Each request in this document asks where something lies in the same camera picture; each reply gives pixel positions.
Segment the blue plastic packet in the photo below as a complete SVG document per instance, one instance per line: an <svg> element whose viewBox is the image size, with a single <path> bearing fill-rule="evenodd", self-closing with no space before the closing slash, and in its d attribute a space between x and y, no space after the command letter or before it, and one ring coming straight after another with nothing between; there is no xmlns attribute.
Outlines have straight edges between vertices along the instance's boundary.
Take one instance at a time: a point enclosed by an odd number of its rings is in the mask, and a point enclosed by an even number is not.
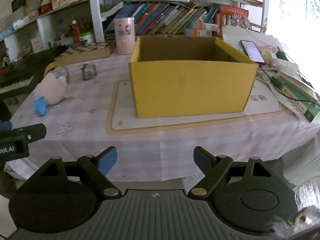
<svg viewBox="0 0 320 240"><path fill-rule="evenodd" d="M33 106L37 116L43 116L46 114L47 108L46 108L46 101L44 96L37 98L33 102Z"/></svg>

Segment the yellow tape roll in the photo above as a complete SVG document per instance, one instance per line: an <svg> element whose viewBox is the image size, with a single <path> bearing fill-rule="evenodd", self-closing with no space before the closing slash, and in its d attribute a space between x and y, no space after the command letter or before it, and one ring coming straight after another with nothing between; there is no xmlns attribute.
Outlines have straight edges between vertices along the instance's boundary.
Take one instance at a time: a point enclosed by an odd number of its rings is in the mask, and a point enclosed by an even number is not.
<svg viewBox="0 0 320 240"><path fill-rule="evenodd" d="M58 80L69 83L69 70L60 62L55 61L48 64L48 66L44 70L44 77L46 77L48 73L53 73Z"/></svg>

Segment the pink checkered tablecloth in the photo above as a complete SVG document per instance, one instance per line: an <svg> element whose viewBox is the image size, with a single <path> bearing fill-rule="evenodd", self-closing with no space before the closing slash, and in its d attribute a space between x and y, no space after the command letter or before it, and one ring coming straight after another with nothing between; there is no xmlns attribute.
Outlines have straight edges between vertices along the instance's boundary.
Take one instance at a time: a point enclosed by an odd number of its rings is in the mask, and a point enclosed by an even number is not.
<svg viewBox="0 0 320 240"><path fill-rule="evenodd" d="M15 128L43 123L47 134L30 144L27 158L8 162L5 170L28 179L49 158L75 161L114 146L118 160L113 181L164 181L199 173L193 150L236 161L256 156L273 160L319 135L319 124L298 120L271 90L256 81L242 113L140 119L131 93L128 56L95 60L97 76L85 81L81 64L68 66L64 98L43 116L34 111L30 94L11 119Z"/></svg>

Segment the pink plush toy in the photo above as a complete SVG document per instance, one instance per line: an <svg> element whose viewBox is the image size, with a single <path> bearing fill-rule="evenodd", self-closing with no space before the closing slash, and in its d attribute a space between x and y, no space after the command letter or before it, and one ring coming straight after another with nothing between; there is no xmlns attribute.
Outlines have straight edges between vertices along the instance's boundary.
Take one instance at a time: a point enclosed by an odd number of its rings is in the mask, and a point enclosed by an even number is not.
<svg viewBox="0 0 320 240"><path fill-rule="evenodd" d="M56 78L54 73L49 72L34 89L34 99L43 97L47 105L55 105L63 99L66 87L66 77Z"/></svg>

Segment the white desk mat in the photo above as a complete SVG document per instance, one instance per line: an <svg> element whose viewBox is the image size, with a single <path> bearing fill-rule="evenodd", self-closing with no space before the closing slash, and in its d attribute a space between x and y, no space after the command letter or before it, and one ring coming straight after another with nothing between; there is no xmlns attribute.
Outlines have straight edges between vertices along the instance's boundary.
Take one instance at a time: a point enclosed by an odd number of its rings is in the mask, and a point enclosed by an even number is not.
<svg viewBox="0 0 320 240"><path fill-rule="evenodd" d="M112 94L111 106L106 118L106 129L115 132L144 129L155 131L158 128L175 130L188 126L197 128L254 120L282 113L285 113L285 107L276 99L267 85L255 80L253 95L249 97L242 112L139 118L136 114L131 82L121 80L116 83Z"/></svg>

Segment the black yamaha keyboard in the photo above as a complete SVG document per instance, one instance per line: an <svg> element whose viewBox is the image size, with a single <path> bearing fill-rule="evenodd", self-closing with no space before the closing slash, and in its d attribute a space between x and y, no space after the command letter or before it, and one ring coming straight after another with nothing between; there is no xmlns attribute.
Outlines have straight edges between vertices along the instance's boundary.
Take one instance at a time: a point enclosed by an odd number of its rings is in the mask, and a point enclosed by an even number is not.
<svg viewBox="0 0 320 240"><path fill-rule="evenodd" d="M15 62L12 70L1 75L1 99L31 93L43 79L46 67L66 50L67 46L58 46Z"/></svg>

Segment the wooden chess board box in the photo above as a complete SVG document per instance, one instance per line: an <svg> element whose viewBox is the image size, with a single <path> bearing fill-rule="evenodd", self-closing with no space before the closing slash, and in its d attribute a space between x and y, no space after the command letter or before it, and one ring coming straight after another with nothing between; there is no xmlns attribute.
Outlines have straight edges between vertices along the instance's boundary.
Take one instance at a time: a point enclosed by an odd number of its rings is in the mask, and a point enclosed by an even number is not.
<svg viewBox="0 0 320 240"><path fill-rule="evenodd" d="M69 48L54 60L62 65L108 58L116 48L115 41L93 43L77 48Z"/></svg>

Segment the yellow cardboard box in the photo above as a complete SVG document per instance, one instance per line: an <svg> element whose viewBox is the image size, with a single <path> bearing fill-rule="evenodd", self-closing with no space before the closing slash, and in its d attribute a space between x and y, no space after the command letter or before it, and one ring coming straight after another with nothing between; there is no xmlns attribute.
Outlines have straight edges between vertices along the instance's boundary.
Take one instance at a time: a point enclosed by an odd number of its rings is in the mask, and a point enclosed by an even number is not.
<svg viewBox="0 0 320 240"><path fill-rule="evenodd" d="M130 60L139 118L242 112L258 65L216 37L137 36Z"/></svg>

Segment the red white bottle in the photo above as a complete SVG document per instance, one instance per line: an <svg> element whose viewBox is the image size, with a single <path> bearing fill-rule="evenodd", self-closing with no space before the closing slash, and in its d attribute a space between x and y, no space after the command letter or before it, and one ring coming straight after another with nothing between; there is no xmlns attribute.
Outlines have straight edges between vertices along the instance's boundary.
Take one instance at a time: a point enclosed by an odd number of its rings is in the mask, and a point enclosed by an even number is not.
<svg viewBox="0 0 320 240"><path fill-rule="evenodd" d="M72 22L72 28L73 28L73 39L75 44L80 44L80 32L78 28L78 24L76 20L73 20Z"/></svg>

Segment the white jar green lid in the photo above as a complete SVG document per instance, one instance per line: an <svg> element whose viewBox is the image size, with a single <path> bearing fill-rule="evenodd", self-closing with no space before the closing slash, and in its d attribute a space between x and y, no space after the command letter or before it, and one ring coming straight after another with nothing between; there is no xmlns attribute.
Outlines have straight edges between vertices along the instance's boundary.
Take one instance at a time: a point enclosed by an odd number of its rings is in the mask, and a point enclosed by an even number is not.
<svg viewBox="0 0 320 240"><path fill-rule="evenodd" d="M85 33L80 33L80 43L81 45L88 45L95 43L94 31L88 31Z"/></svg>

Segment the smartphone with lit screen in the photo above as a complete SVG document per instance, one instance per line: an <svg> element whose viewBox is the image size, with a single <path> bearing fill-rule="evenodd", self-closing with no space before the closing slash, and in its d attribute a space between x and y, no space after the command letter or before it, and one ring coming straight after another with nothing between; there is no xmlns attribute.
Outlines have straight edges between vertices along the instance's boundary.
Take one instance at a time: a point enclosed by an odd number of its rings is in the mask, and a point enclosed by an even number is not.
<svg viewBox="0 0 320 240"><path fill-rule="evenodd" d="M243 46L247 56L254 62L258 64L265 64L265 60L258 49L257 45L253 41L241 40L241 45Z"/></svg>

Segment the pink cylindrical cup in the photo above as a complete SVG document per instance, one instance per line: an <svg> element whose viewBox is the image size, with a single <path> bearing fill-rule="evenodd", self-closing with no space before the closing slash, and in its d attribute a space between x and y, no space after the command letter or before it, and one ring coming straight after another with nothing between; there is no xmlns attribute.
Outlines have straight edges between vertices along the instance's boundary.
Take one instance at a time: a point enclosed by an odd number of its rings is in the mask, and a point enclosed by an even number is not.
<svg viewBox="0 0 320 240"><path fill-rule="evenodd" d="M136 42L134 18L117 18L113 22L117 53L119 55L132 54Z"/></svg>

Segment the white bookshelf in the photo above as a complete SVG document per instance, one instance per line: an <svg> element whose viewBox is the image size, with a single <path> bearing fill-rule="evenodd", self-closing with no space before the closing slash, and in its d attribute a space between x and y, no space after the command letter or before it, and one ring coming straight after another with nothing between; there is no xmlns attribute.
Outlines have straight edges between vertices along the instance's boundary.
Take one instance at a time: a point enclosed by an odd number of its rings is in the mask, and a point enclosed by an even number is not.
<svg viewBox="0 0 320 240"><path fill-rule="evenodd" d="M267 21L269 8L269 0L81 0L64 5L30 20L20 28L1 38L1 41L4 42L7 48L9 59L15 61L23 46L30 42L30 39L25 36L27 33L26 27L35 23L37 25L36 35L39 37L42 48L47 50L53 46L52 41L58 28L58 25L54 20L61 17L65 11L70 12L69 18L74 18L75 13L73 10L76 9L83 14L90 14L95 39L96 41L101 42L105 39L103 23L115 14L123 3L133 2L170 2L178 3L180 5L226 4L232 6L238 5L240 7L250 5L253 7L260 7L262 9L261 22Z"/></svg>

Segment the red box on books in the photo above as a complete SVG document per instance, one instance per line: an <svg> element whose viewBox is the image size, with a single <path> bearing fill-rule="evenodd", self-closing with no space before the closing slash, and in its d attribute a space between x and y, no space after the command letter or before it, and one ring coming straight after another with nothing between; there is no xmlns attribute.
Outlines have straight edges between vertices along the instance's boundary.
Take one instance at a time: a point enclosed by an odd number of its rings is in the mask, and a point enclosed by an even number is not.
<svg viewBox="0 0 320 240"><path fill-rule="evenodd" d="M240 16L243 18L248 18L249 16L249 11L246 9L242 9L239 7L231 6L231 5L226 5L226 4L220 4L218 8L218 13L224 14L224 15L229 15L229 16Z"/></svg>

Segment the row of leaning books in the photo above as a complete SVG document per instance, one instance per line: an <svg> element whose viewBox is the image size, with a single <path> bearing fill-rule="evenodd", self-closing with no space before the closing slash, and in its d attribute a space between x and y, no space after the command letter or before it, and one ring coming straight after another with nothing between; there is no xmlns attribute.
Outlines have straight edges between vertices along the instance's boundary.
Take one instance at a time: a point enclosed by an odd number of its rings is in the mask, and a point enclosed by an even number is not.
<svg viewBox="0 0 320 240"><path fill-rule="evenodd" d="M212 24L218 10L217 7L188 7L169 2L125 3L105 28L104 34L114 32L114 21L120 18L132 18L137 35L185 34L200 23Z"/></svg>

